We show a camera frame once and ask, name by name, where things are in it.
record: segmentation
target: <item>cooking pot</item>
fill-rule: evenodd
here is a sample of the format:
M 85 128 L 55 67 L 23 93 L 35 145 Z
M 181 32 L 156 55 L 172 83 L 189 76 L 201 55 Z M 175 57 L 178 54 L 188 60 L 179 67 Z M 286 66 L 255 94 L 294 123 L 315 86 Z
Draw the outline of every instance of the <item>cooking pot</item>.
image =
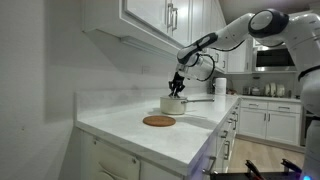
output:
M 160 97 L 160 109 L 164 114 L 181 115 L 186 112 L 187 103 L 190 102 L 214 102 L 213 99 L 188 100 L 186 97 L 173 98 L 169 96 Z

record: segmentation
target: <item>microwave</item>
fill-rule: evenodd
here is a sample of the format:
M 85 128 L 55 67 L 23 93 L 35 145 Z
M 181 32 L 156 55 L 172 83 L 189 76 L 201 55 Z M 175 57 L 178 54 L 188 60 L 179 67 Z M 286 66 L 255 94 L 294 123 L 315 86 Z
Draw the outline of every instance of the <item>microwave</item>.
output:
M 254 72 L 296 72 L 288 48 L 285 45 L 277 47 L 258 46 L 253 49 Z

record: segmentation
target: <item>cable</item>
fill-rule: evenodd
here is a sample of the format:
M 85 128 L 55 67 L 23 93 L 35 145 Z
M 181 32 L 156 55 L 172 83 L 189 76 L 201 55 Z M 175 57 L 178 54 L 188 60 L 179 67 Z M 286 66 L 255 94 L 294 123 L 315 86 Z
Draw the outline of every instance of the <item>cable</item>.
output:
M 214 59 L 212 58 L 212 56 L 210 56 L 209 54 L 199 54 L 199 57 L 200 56 L 207 56 L 207 57 L 209 57 L 211 60 L 212 60 L 212 70 L 211 70 L 211 72 L 210 72 L 210 75 L 207 77 L 207 78 L 205 78 L 205 79 L 198 79 L 197 78 L 197 80 L 198 81 L 200 81 L 200 82 L 205 82 L 205 81 L 207 81 L 211 76 L 212 76 L 212 74 L 213 74 L 213 72 L 214 72 L 214 69 L 216 68 L 216 65 L 215 65 L 215 62 L 214 62 Z
M 217 49 L 217 48 L 211 48 L 211 49 L 214 49 L 214 50 L 217 50 L 217 51 L 222 51 L 222 52 L 229 52 L 229 51 L 233 51 L 235 49 L 237 49 L 239 46 L 241 46 L 241 44 L 244 42 L 244 40 L 239 43 L 238 45 L 236 45 L 235 47 L 233 47 L 232 49 L 228 49 L 228 50 L 225 50 L 225 49 Z

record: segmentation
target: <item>white countertop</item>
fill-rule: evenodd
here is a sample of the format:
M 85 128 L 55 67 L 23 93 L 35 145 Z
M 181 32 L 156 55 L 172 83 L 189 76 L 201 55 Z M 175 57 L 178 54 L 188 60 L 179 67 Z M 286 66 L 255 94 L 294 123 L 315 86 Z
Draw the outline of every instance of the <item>white countertop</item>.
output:
M 75 124 L 134 155 L 187 175 L 192 164 L 200 158 L 208 137 L 228 115 L 239 97 L 206 95 L 188 99 L 208 98 L 214 98 L 215 102 L 188 103 L 184 115 L 170 115 L 176 119 L 176 124 L 169 127 L 152 127 L 142 122 L 147 116 L 162 115 L 159 101 L 78 119 Z
M 239 97 L 242 99 L 301 103 L 300 99 L 294 99 L 294 98 L 263 97 L 263 96 L 248 96 L 248 95 L 239 95 Z

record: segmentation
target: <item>round wooden board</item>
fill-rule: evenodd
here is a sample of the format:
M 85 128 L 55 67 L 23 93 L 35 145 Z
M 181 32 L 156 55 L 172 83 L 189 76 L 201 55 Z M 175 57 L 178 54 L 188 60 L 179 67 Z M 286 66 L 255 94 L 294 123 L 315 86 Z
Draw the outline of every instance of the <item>round wooden board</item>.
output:
M 149 126 L 165 127 L 174 125 L 176 120 L 168 116 L 148 116 L 143 119 L 143 123 Z

